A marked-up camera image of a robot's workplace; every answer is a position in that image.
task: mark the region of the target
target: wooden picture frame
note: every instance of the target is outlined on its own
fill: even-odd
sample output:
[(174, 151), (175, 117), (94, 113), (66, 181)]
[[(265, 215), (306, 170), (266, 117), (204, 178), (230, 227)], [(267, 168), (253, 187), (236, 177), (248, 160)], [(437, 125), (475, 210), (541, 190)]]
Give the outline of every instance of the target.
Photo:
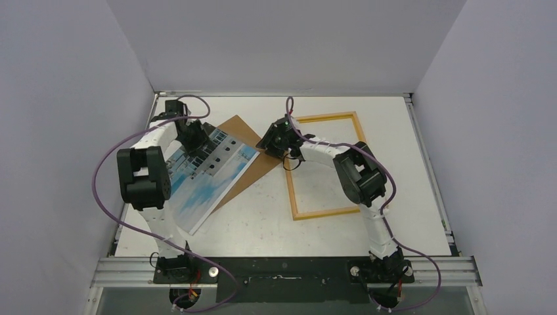
[[(330, 121), (330, 120), (339, 120), (339, 119), (351, 119), (352, 124), (354, 125), (354, 130), (356, 131), (356, 135), (358, 140), (366, 142), (364, 132), (360, 121), (358, 119), (358, 115), (356, 112), (342, 112), (342, 113), (333, 113), (333, 114), (322, 114), (322, 115), (311, 115), (311, 116), (303, 116), (296, 118), (299, 123), (316, 123), (318, 121)], [(287, 169), (290, 169), (290, 164), (288, 159), (285, 159), (284, 166)], [(358, 213), (360, 211), (357, 205), (351, 207), (344, 207), (344, 208), (337, 208), (337, 209), (329, 209), (329, 210), (322, 210), (322, 211), (313, 211), (308, 213), (298, 213), (298, 205), (296, 204), (296, 193), (294, 191), (294, 181), (292, 180), (292, 174), (289, 171), (286, 172), (286, 185), (288, 186), (288, 197), (290, 199), (290, 208), (292, 210), (292, 219), (294, 221), (298, 220), (305, 220), (305, 219), (314, 219), (314, 218), (321, 218), (321, 217), (328, 217), (331, 215), (345, 215), (347, 213)]]

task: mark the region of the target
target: gray wall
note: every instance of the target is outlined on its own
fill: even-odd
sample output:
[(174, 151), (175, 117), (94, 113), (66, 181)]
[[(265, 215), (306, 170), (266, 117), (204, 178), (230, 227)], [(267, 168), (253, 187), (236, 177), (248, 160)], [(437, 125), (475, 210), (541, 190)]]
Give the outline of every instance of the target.
[(465, 0), (108, 0), (155, 90), (410, 92)]
[(414, 96), (492, 314), (555, 314), (557, 1), (468, 0)]
[[(145, 126), (152, 90), (104, 0), (0, 1), (2, 314), (80, 314), (112, 224), (97, 160)], [(100, 192), (120, 211), (114, 159)]]

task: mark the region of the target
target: table surface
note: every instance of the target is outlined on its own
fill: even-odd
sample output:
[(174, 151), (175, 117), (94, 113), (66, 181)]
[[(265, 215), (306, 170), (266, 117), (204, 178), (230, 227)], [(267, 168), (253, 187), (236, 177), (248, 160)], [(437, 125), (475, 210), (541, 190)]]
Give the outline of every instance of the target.
[[(168, 98), (159, 98), (155, 114), (164, 109), (165, 99)], [(216, 126), (239, 115), (260, 136), (284, 115), (286, 100), (274, 96), (205, 99), (212, 109), (207, 122)], [(193, 115), (205, 112), (200, 101), (183, 101)], [(402, 97), (308, 96), (296, 97), (295, 102), (294, 116), (356, 111), (371, 150), (397, 184), (398, 193), (388, 215), (395, 236), (406, 246), (428, 255), (451, 254)], [(320, 176), (319, 180), (329, 186), (338, 185), (336, 176)], [(327, 198), (334, 198), (309, 189), (297, 194), (303, 195), (306, 203), (313, 200), (316, 208), (322, 208)], [(125, 213), (125, 222), (148, 230), (145, 220), (131, 206)], [(361, 256), (368, 251), (367, 232), (359, 213), (293, 221), (286, 177), (280, 165), (210, 215), (195, 235), (184, 236), (193, 251), (209, 257)], [(145, 257), (154, 251), (157, 247), (152, 238), (123, 228), (117, 257)]]

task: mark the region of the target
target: printed picture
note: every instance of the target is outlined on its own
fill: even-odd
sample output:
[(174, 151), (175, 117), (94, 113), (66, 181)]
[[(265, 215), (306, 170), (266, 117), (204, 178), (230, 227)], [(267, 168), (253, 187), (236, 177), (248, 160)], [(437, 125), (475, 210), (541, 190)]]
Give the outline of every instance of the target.
[(214, 129), (197, 156), (180, 147), (167, 161), (174, 220), (193, 235), (259, 154), (227, 133)]

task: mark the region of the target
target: white tabletop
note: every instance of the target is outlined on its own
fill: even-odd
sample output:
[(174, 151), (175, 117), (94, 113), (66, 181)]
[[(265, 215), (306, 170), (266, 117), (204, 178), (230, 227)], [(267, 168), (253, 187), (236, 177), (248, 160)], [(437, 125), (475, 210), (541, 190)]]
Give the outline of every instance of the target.
[[(164, 109), (165, 99), (159, 99), (156, 114)], [(263, 136), (269, 125), (284, 115), (286, 97), (205, 99), (212, 107), (207, 122), (217, 126), (239, 115)], [(192, 114), (205, 112), (200, 101), (184, 101)], [(451, 254), (402, 97), (312, 96), (296, 97), (295, 102), (294, 116), (356, 111), (371, 150), (397, 183), (398, 194), (388, 215), (395, 236), (406, 246), (429, 255)], [(330, 180), (319, 176), (319, 181), (337, 185), (332, 172)], [(323, 208), (323, 200), (330, 198), (322, 191), (303, 189), (299, 193), (306, 203), (315, 200), (316, 208)], [(127, 223), (148, 230), (136, 210), (127, 210)], [(286, 177), (280, 165), (209, 216), (195, 235), (185, 236), (193, 251), (209, 257), (361, 256), (368, 251), (367, 233), (359, 213), (293, 221)], [(149, 256), (154, 251), (157, 247), (152, 238), (124, 228), (116, 256)]]

